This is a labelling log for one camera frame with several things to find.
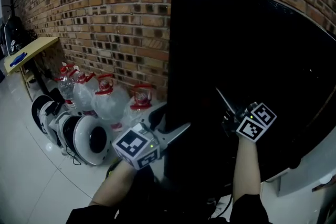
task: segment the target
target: red handle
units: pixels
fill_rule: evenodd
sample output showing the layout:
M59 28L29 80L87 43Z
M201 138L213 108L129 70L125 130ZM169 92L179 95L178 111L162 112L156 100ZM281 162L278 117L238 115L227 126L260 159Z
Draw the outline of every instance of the red handle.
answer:
M59 70L61 71L62 68L64 68L64 67L69 68L69 67L74 67L74 66L75 66L75 65L73 65L73 64L65 65L65 66L60 67Z
M135 109L148 109L152 106L152 104L145 104L145 105L139 105L139 104L133 104L131 105L131 109L135 110Z
M107 94L107 93L111 93L113 92L113 88L111 89L108 89L108 90L104 90L104 91L98 91L98 92L95 92L96 95L102 95L102 94Z
M153 86L151 84L136 84L134 85L134 89L135 88L152 88Z
M96 74L93 72L91 75L87 76L85 78L85 82L88 82L90 79L92 79Z
M103 74L103 75L98 76L98 79L107 78L107 77L113 78L113 75L112 74Z
M73 74L75 74L76 73L76 71L78 71L77 69L74 69L73 71L71 71L70 73L69 73L69 77L71 77Z

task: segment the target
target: wooden table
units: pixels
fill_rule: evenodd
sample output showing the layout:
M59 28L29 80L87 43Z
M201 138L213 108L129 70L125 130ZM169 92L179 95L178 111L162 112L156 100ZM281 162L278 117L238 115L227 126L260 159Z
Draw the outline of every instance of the wooden table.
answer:
M28 69L34 74L37 84L40 86L43 94L49 95L49 91L44 84L41 75L38 72L33 57L48 48L49 46L55 44L58 40L58 37L39 37L38 39L29 43L26 47L19 50L17 53L7 56L5 59L5 69L7 73L12 74L22 65L26 64ZM14 59L17 56L21 55L23 52L26 52L27 56L21 62L11 67L11 63L14 61Z

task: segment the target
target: blue object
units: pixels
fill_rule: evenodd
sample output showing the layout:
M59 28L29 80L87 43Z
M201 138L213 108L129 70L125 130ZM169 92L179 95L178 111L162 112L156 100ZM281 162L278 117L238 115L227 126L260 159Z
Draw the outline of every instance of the blue object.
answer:
M28 53L26 52L22 52L22 54L20 54L19 56L17 56L14 61L9 65L10 67L17 65L18 63L20 63L26 56Z

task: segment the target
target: black sleeve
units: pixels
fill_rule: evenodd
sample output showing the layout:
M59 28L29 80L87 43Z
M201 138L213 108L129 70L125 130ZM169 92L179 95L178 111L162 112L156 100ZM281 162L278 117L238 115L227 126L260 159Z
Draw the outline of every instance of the black sleeve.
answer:
M74 209L66 224L73 223L110 223L114 220L117 210L99 205Z
M259 195L245 194L233 205L230 216L232 223L258 223L268 222L268 216Z

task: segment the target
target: metal rod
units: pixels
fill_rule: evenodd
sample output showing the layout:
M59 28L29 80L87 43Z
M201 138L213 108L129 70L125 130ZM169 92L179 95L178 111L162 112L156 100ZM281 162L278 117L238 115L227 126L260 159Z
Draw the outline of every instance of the metal rod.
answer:
M230 111L233 113L233 115L236 114L236 111L231 107L231 105L229 104L229 102L225 99L225 97L222 95L222 93L219 91L219 89L216 87L216 90L218 91L218 93L220 94L220 96L222 97L222 99L224 100L224 102L226 103L226 106L230 109Z

